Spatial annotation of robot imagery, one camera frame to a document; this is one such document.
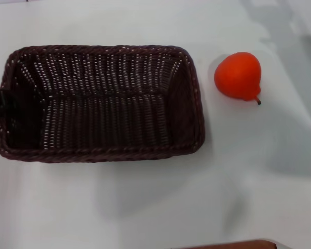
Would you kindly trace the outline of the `dark brown woven basket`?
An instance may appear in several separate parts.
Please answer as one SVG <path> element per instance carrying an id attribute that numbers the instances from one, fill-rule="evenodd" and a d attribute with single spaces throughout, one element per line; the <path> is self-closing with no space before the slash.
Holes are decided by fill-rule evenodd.
<path id="1" fill-rule="evenodd" d="M 175 46 L 30 46 L 7 59 L 0 155 L 44 163 L 157 160 L 205 141 L 192 58 Z"/>

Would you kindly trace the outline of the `brown wooden edge strip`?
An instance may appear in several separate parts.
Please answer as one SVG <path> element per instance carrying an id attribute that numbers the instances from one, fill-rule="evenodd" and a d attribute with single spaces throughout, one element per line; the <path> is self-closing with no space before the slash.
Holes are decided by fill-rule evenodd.
<path id="1" fill-rule="evenodd" d="M 224 244 L 200 245 L 179 249 L 277 249 L 277 245 L 271 241 L 258 239 Z"/>

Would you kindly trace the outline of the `red orange plastic pear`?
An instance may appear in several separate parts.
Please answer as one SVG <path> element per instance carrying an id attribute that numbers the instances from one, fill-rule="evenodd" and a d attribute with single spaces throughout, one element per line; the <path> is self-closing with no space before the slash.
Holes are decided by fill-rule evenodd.
<path id="1" fill-rule="evenodd" d="M 256 101 L 260 105 L 261 76 L 259 60 L 249 52 L 237 52 L 217 66 L 214 82 L 222 94 L 243 101 Z"/>

